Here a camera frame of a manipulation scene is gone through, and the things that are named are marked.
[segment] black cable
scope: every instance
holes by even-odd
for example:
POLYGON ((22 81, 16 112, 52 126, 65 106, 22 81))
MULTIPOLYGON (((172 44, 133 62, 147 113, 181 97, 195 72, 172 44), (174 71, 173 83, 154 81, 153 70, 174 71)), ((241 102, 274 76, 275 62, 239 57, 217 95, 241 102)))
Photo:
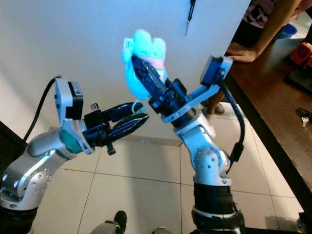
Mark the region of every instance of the black cable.
POLYGON ((224 84, 223 81, 221 81, 220 83, 218 83, 218 85, 220 86, 220 89, 222 90, 222 92, 224 93, 225 97, 229 100, 235 115, 238 118, 238 122, 240 125, 240 136, 239 136, 239 141, 235 144, 233 151, 231 153, 230 156, 230 168, 228 169, 227 173, 229 172, 229 170, 231 169, 234 161, 238 161, 243 149, 244 149, 244 138, 245 138, 245 122, 244 122, 244 118, 242 116, 242 114, 239 111, 239 108, 237 107, 237 104, 235 102, 235 100, 233 99, 228 87, 224 84))
POLYGON ((39 105, 38 105, 38 108, 36 110, 36 113, 35 113, 35 117, 33 119, 33 122, 31 123, 26 135, 24 136, 23 138, 23 141, 21 143, 21 146, 20 146, 20 149, 18 150, 18 153, 15 155, 15 157, 12 159, 12 161, 16 160, 20 154, 22 153, 21 151, 23 150, 23 147, 24 145, 26 144, 26 140, 28 139, 30 133, 32 132, 37 120, 38 120, 38 117, 39 117, 39 114, 40 114, 40 111, 41 111, 41 108, 43 106, 43 103, 44 103, 44 100, 45 98, 47 97, 47 94, 51 88, 51 86, 53 85, 53 83, 55 82, 55 78, 53 78, 52 80, 49 81, 49 83, 47 84, 47 86, 45 87, 45 90, 43 91, 43 94, 41 96, 41 99, 40 99, 40 102, 39 102, 39 105))

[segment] tiled floor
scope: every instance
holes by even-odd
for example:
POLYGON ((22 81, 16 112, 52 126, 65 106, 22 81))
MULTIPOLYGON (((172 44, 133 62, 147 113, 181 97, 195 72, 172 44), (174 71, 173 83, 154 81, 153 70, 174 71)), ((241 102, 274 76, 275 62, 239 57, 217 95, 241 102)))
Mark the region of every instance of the tiled floor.
MULTIPOLYGON (((214 116, 216 142, 230 152, 239 135, 231 109, 214 116)), ((299 203, 259 137, 245 119, 245 150, 230 177, 247 227, 296 230, 299 203)), ((117 154, 97 148, 57 171, 34 223, 35 234, 89 234, 118 210, 128 215, 126 234, 148 234, 166 226, 188 234, 195 226, 194 171, 184 146, 118 141, 117 154)))

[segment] black wire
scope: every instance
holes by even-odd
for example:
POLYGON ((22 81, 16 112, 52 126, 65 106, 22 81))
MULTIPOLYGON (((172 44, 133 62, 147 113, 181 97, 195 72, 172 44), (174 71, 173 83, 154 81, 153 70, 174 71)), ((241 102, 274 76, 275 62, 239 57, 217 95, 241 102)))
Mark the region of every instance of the black wire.
MULTIPOLYGON (((240 136, 239 136, 239 141, 237 144, 243 145, 244 142, 244 138, 245 138, 245 122, 244 122, 244 118, 242 116, 242 114, 239 111, 239 108, 237 107, 237 104, 235 102, 235 100, 233 99, 229 89, 227 88, 227 86, 224 84, 223 81, 221 81, 220 83, 218 83, 218 85, 220 86, 220 89, 222 90, 222 92, 224 93, 225 97, 229 100, 235 115, 237 116, 239 125, 240 125, 240 136)), ((227 173, 229 172, 229 170, 231 169, 233 163, 234 163, 234 155, 232 154, 230 157, 230 168, 228 169, 227 173)))
POLYGON ((32 132, 37 120, 38 120, 38 117, 39 117, 39 114, 40 114, 40 111, 41 111, 41 108, 43 106, 43 103, 44 103, 44 100, 45 98, 47 97, 47 94, 51 88, 51 86, 53 85, 53 83, 55 82, 55 78, 53 78, 52 80, 49 81, 49 83, 47 84, 47 86, 45 87, 45 90, 43 91, 43 94, 41 96, 41 99, 40 99, 40 102, 39 102, 39 105, 38 105, 38 108, 36 110, 36 113, 35 113, 35 117, 33 119, 33 122, 31 123, 26 135, 24 136, 23 138, 23 141, 21 143, 21 146, 20 146, 20 149, 18 150, 18 153, 15 155, 15 157, 12 159, 12 161, 16 160, 20 154, 22 153, 22 150, 24 148, 24 145, 26 144, 26 140, 28 139, 30 133, 32 132))

